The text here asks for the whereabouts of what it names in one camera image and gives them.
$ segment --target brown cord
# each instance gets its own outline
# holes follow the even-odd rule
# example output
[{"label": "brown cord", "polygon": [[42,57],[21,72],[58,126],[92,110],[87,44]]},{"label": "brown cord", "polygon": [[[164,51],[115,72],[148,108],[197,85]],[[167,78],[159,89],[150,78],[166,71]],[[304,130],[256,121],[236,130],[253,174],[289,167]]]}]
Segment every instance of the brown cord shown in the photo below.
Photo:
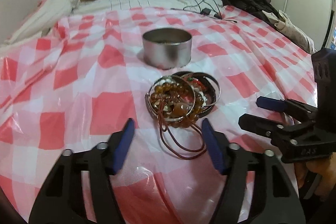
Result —
[{"label": "brown cord", "polygon": [[[199,156],[203,155],[207,150],[205,148],[205,143],[204,143],[204,140],[203,140],[203,137],[202,137],[202,130],[201,128],[195,124],[193,121],[191,121],[188,117],[185,117],[185,119],[188,120],[188,122],[191,124],[190,126],[200,135],[201,137],[201,140],[202,140],[202,146],[201,148],[199,149],[196,149],[196,150],[192,150],[192,149],[188,149],[184,146],[182,146],[181,144],[179,144],[179,142],[175,139],[174,135],[171,133],[169,127],[168,127],[168,124],[163,116],[163,109],[164,109],[164,106],[165,106],[165,101],[164,100],[161,100],[160,101],[160,104],[159,104],[159,110],[157,112],[157,119],[159,121],[159,127],[160,127],[160,138],[163,142],[163,144],[171,151],[173,152],[176,156],[178,156],[179,158],[183,159],[183,160],[193,160],[195,158],[198,158]],[[181,148],[182,150],[184,151],[187,151],[187,152],[192,152],[192,153],[197,153],[197,152],[200,152],[199,154],[195,155],[195,156],[192,156],[192,157],[185,157],[185,156],[182,156],[181,154],[179,154],[178,152],[176,152],[174,149],[172,149],[167,143],[166,141],[164,140],[163,138],[163,133],[168,131],[169,135],[171,136],[171,138],[173,139],[174,143],[176,143],[176,145]]]}]

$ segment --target screw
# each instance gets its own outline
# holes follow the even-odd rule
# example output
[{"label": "screw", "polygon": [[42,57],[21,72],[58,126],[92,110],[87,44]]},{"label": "screw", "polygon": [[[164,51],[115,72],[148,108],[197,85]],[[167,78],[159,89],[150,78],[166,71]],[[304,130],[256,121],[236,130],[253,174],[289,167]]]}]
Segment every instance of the screw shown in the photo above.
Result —
[{"label": "screw", "polygon": [[63,151],[62,155],[63,156],[70,156],[72,154],[72,150],[71,149],[66,149]]},{"label": "screw", "polygon": [[265,151],[265,155],[268,157],[273,157],[274,156],[274,152],[272,150],[266,150]]},{"label": "screw", "polygon": [[99,144],[97,144],[97,148],[99,150],[106,149],[107,148],[107,143],[105,143],[105,142],[99,143]]},{"label": "screw", "polygon": [[290,140],[290,143],[291,143],[292,145],[297,145],[297,140],[291,139],[291,140]]},{"label": "screw", "polygon": [[237,144],[237,143],[230,143],[230,144],[229,144],[229,148],[230,148],[231,150],[239,150],[240,146],[239,146],[239,144]]}]

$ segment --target stainless steel container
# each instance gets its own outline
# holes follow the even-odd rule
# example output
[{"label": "stainless steel container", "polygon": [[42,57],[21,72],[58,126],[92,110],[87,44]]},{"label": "stainless steel container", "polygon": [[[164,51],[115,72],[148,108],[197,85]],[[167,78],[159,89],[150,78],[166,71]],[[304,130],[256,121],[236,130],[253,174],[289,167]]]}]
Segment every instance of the stainless steel container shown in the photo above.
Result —
[{"label": "stainless steel container", "polygon": [[191,60],[192,36],[187,31],[162,28],[142,36],[144,61],[159,69],[184,67]]}]

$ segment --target blue gripper pad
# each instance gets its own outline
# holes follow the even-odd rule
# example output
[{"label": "blue gripper pad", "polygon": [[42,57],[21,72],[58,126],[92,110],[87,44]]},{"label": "blue gripper pad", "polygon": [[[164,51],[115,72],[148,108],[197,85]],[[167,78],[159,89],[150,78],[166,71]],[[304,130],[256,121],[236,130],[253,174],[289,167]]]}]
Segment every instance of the blue gripper pad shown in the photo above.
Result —
[{"label": "blue gripper pad", "polygon": [[257,99],[256,104],[258,107],[276,112],[284,112],[287,108],[285,101],[262,96]]},{"label": "blue gripper pad", "polygon": [[221,173],[222,175],[227,171],[229,166],[226,164],[225,157],[226,151],[223,151],[218,143],[217,138],[214,135],[215,131],[212,128],[210,122],[208,119],[204,119],[202,122],[202,135],[205,142],[205,145],[207,147],[207,150],[209,152],[212,164],[214,168]]},{"label": "blue gripper pad", "polygon": [[133,119],[128,119],[124,129],[123,136],[120,140],[119,145],[114,150],[113,153],[113,172],[116,174],[123,167],[128,149],[131,145],[135,130],[135,122]]}]

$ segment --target red and white plastic tablecloth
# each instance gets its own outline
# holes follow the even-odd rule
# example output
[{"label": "red and white plastic tablecloth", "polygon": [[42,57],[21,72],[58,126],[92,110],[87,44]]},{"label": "red and white plastic tablecloth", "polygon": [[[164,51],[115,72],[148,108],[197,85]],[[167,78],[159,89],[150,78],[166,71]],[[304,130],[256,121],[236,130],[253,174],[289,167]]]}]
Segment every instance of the red and white plastic tablecloth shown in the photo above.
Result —
[{"label": "red and white plastic tablecloth", "polygon": [[[242,114],[280,119],[258,109],[257,97],[316,101],[310,55],[246,12],[226,7],[223,17],[237,23],[161,8],[73,16],[60,20],[51,36],[1,58],[0,186],[18,212],[28,219],[63,149],[89,150],[131,117],[136,121],[134,140],[123,169],[111,177],[125,220],[207,224],[225,178],[207,153],[180,160],[161,144],[144,96],[161,75],[178,69],[146,65],[142,34],[170,26],[193,35],[192,59],[182,70],[217,78],[222,95],[208,118],[217,131],[247,149],[262,152],[270,145],[239,128]],[[192,131],[177,129],[174,134],[184,146],[199,147]],[[168,143],[179,150],[169,138]],[[287,170],[295,183],[292,166]],[[252,180],[249,176],[241,219],[247,217]],[[87,179],[83,187],[88,216],[94,219]]]}]

